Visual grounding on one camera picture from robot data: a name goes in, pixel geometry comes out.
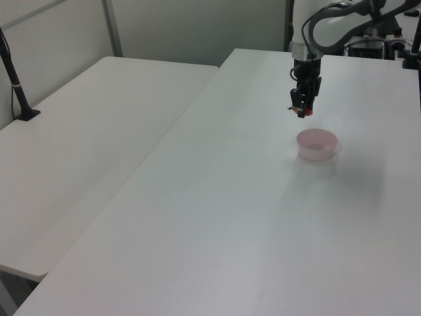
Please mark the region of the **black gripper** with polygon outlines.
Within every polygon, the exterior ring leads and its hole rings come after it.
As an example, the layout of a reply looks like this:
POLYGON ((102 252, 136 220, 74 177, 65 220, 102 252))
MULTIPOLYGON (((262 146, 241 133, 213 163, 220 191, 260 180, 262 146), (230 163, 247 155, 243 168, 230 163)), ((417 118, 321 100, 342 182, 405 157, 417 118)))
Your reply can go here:
POLYGON ((290 91, 291 106, 299 118, 313 114, 314 101, 319 94, 322 80, 320 76, 321 60, 293 61, 293 74, 297 80, 297 86, 290 91), (307 94, 305 104, 301 94, 307 94))

